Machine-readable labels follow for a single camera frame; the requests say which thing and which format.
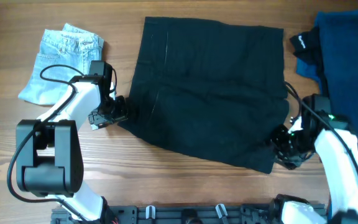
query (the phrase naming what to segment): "light blue denim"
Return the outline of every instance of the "light blue denim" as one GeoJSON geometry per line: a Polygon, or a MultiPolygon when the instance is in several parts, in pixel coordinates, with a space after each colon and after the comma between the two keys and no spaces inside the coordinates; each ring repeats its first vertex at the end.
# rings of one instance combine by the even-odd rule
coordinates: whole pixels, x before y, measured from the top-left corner
{"type": "MultiPolygon", "coordinates": [[[[41,79],[41,70],[49,65],[62,64],[88,74],[91,61],[101,60],[103,42],[98,35],[70,24],[65,24],[62,31],[45,29],[32,75],[19,93],[19,99],[38,105],[54,105],[65,94],[68,86],[41,79]]],[[[50,68],[43,74],[47,78],[65,81],[75,75],[80,74],[63,67],[50,68]]]]}

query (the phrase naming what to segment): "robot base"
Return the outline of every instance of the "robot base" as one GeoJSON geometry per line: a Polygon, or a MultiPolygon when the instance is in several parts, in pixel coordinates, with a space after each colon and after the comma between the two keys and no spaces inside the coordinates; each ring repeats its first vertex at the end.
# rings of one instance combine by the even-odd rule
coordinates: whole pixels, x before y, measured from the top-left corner
{"type": "MultiPolygon", "coordinates": [[[[315,212],[326,219],[323,204],[312,205],[315,212]]],[[[222,224],[225,221],[218,217],[216,207],[157,207],[155,219],[146,219],[146,208],[136,206],[111,206],[110,209],[118,217],[120,224],[187,224],[183,219],[184,210],[195,210],[203,224],[222,224]]],[[[243,204],[226,207],[227,224],[280,224],[274,219],[269,221],[269,204],[243,204]]],[[[51,224],[74,224],[69,213],[62,208],[52,210],[51,224]]]]}

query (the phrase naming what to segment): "black cable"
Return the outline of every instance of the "black cable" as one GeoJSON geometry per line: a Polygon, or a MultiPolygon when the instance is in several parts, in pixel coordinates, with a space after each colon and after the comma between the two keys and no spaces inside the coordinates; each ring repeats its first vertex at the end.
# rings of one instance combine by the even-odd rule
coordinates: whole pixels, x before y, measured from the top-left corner
{"type": "Polygon", "coordinates": [[[114,76],[116,77],[116,81],[114,82],[114,88],[112,90],[110,90],[110,93],[112,93],[112,92],[117,90],[117,73],[116,73],[116,70],[114,68],[112,68],[112,71],[114,72],[114,76]]]}
{"type": "MultiPolygon", "coordinates": [[[[294,89],[292,87],[291,84],[289,84],[288,82],[285,82],[286,86],[288,87],[288,92],[294,97],[297,98],[297,100],[300,100],[299,96],[297,96],[294,92],[292,92],[292,90],[294,89]]],[[[357,178],[358,178],[358,165],[356,160],[354,159],[353,153],[352,151],[349,149],[349,146],[347,146],[347,144],[345,143],[345,141],[342,139],[342,137],[335,131],[335,129],[329,124],[327,123],[322,117],[320,117],[320,115],[318,115],[316,112],[314,112],[305,102],[300,100],[301,105],[306,108],[311,114],[313,114],[313,116],[315,116],[321,123],[323,123],[337,138],[338,140],[342,143],[342,145],[344,146],[347,154],[349,155],[349,157],[351,158],[351,161],[354,165],[354,169],[356,170],[356,174],[357,174],[357,178]]]]}
{"type": "Polygon", "coordinates": [[[292,123],[294,123],[300,116],[301,116],[301,109],[302,109],[302,106],[301,106],[301,98],[299,97],[298,95],[298,92],[296,92],[296,90],[292,87],[291,84],[289,84],[288,82],[284,82],[286,84],[286,86],[288,88],[290,88],[292,90],[292,92],[295,94],[295,99],[298,101],[298,114],[292,119],[292,123]]]}
{"type": "Polygon", "coordinates": [[[22,196],[20,196],[13,188],[12,185],[12,170],[13,170],[13,165],[16,162],[17,157],[19,156],[21,150],[23,149],[24,145],[27,143],[27,141],[34,136],[34,134],[42,127],[44,126],[50,119],[56,117],[56,115],[59,114],[59,112],[73,99],[73,97],[76,94],[76,89],[75,86],[69,82],[63,81],[63,80],[55,80],[52,78],[45,78],[44,76],[42,76],[42,74],[44,73],[44,71],[53,68],[53,67],[65,67],[65,68],[70,68],[76,72],[78,72],[81,75],[84,75],[82,72],[80,72],[79,70],[70,67],[68,65],[51,65],[48,66],[46,68],[44,68],[41,72],[40,72],[40,78],[46,81],[51,81],[51,82],[57,82],[57,83],[63,83],[66,85],[69,85],[72,88],[72,92],[70,94],[70,96],[62,103],[62,105],[60,105],[49,117],[47,117],[45,120],[43,120],[40,124],[38,124],[24,139],[23,141],[20,143],[20,145],[16,148],[16,152],[13,154],[12,159],[11,159],[11,163],[9,163],[9,167],[7,170],[7,187],[10,191],[10,193],[17,199],[21,200],[22,202],[27,202],[27,203],[42,203],[42,202],[57,202],[60,203],[61,205],[63,205],[64,207],[67,208],[67,210],[69,210],[72,214],[78,216],[80,219],[82,219],[84,221],[84,223],[88,223],[86,221],[86,219],[80,214],[78,213],[76,210],[74,210],[73,208],[71,208],[69,206],[69,204],[67,204],[64,200],[59,199],[59,198],[50,198],[50,199],[28,199],[28,198],[24,198],[22,196]]]}

